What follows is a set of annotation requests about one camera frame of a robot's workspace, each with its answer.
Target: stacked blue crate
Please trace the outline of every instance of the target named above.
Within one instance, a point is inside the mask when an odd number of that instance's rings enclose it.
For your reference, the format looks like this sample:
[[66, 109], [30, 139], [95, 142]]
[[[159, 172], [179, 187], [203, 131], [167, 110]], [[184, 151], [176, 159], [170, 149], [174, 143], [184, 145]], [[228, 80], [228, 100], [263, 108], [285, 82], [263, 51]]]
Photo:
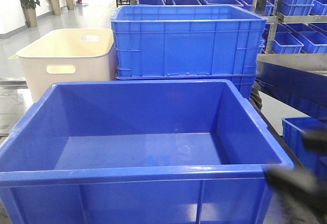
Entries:
[[313, 3], [314, 0], [282, 0], [279, 10], [287, 16], [306, 16], [314, 7]]
[[229, 79], [249, 98], [264, 17], [229, 5], [123, 6], [111, 23], [118, 79]]

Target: plant pot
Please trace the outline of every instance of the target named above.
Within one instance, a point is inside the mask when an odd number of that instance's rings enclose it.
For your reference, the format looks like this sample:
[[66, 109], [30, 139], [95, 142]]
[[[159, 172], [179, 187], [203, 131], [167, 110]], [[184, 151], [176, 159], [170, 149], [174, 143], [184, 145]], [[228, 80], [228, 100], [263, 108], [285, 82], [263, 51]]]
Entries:
[[54, 14], [55, 16], [59, 16], [61, 14], [59, 0], [50, 0], [50, 4], [52, 9], [52, 14]]
[[27, 26], [29, 28], [37, 27], [35, 9], [23, 7], [22, 11], [24, 12]]
[[66, 4], [67, 4], [67, 8], [69, 10], [73, 10], [74, 9], [74, 0], [66, 0]]

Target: metal shelf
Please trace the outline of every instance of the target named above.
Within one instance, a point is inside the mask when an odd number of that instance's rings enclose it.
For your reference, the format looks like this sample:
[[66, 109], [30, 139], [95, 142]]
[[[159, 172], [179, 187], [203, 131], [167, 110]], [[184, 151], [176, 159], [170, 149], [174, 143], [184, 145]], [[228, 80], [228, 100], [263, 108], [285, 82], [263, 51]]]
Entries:
[[319, 15], [285, 16], [279, 13], [278, 18], [284, 23], [327, 22], [327, 16], [319, 16]]

